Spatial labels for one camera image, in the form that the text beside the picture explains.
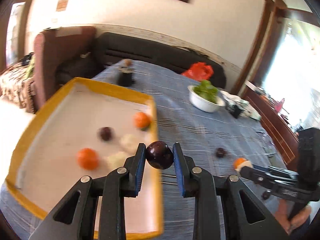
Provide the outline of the person's right hand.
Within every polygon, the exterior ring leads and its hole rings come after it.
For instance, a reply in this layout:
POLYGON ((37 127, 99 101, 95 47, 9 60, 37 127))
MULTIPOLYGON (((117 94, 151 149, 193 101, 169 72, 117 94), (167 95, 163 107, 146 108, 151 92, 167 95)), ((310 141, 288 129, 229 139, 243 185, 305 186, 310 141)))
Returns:
POLYGON ((295 216, 289 218, 287 215, 288 204, 284 199, 279 200, 277 211, 274 213, 275 219, 283 227, 285 232, 289 235, 293 230, 302 226, 310 217, 312 207, 310 205, 305 206, 295 216))

